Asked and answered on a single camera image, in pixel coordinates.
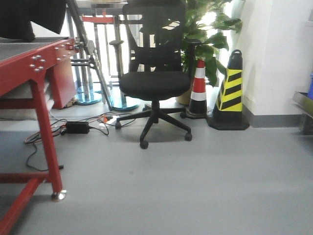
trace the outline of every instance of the blue base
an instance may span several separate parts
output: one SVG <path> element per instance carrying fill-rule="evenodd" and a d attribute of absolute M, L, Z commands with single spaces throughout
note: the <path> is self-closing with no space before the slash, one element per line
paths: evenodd
<path fill-rule="evenodd" d="M 77 99 L 75 104 L 91 105 L 100 102 L 102 100 L 102 95 L 98 93 L 89 93 L 89 98 L 86 98 L 85 93 L 81 93 L 77 94 L 75 98 Z"/>
<path fill-rule="evenodd" d="M 126 102 L 122 103 L 121 98 L 114 97 L 112 109 L 117 111 L 133 110 L 139 107 L 138 99 L 126 97 Z"/>
<path fill-rule="evenodd" d="M 102 93 L 102 90 L 101 90 L 101 84 L 100 83 L 93 83 L 92 85 L 92 89 L 90 90 L 91 93 L 95 92 L 95 93 L 99 93 L 101 94 Z M 81 94 L 81 93 L 84 93 L 84 86 L 81 86 L 77 89 L 77 93 L 78 94 Z"/>

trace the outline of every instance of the chair base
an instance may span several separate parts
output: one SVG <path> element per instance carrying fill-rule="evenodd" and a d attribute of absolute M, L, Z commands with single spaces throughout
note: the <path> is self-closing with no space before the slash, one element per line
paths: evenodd
<path fill-rule="evenodd" d="M 192 135 L 191 135 L 191 129 L 189 126 L 181 123 L 180 121 L 176 120 L 175 118 L 169 116 L 168 114 L 171 113 L 178 113 L 178 112 L 186 112 L 185 108 L 167 108 L 167 109 L 161 109 L 159 101 L 152 101 L 151 109 L 145 108 L 144 111 L 136 114 L 131 114 L 125 117 L 118 117 L 116 119 L 115 128 L 120 129 L 122 120 L 130 120 L 135 118 L 147 118 L 149 117 L 141 135 L 140 135 L 140 147 L 143 149 L 148 148 L 149 143 L 144 139 L 150 130 L 153 123 L 158 123 L 158 119 L 162 119 L 164 121 L 167 121 L 183 130 L 187 131 L 187 134 L 185 135 L 186 141 L 191 141 Z"/>

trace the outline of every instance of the traffic cone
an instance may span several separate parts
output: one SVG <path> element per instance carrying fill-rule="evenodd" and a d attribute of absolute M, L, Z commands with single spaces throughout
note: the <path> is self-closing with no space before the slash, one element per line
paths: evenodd
<path fill-rule="evenodd" d="M 207 116 L 209 126 L 217 130 L 245 130 L 249 123 L 242 114 L 243 59 L 240 50 L 230 55 L 227 74 L 221 85 L 213 115 Z"/>
<path fill-rule="evenodd" d="M 189 107 L 186 116 L 192 119 L 205 118 L 206 92 L 205 92 L 205 66 L 204 61 L 198 59 L 193 88 L 190 95 Z"/>

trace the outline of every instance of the red metal table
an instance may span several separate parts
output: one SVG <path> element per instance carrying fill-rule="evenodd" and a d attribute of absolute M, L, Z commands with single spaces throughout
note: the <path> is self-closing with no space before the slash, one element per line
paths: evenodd
<path fill-rule="evenodd" d="M 0 39 L 0 96 L 29 82 L 30 99 L 0 99 L 0 109 L 35 109 L 48 165 L 47 172 L 0 173 L 0 183 L 25 184 L 10 209 L 0 220 L 0 235 L 10 232 L 41 183 L 51 183 L 52 199 L 64 199 L 54 140 L 50 128 L 44 87 L 48 78 L 54 108 L 63 108 L 75 95 L 70 57 L 77 53 L 73 39 L 38 38 L 31 43 Z"/>

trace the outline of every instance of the plant pot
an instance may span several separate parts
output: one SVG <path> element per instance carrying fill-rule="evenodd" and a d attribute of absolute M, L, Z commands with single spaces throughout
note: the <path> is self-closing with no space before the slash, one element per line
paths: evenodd
<path fill-rule="evenodd" d="M 190 88 L 185 93 L 181 94 L 180 96 L 177 96 L 175 99 L 179 104 L 182 105 L 189 105 L 190 102 L 190 95 L 193 88 L 193 81 L 190 84 Z"/>

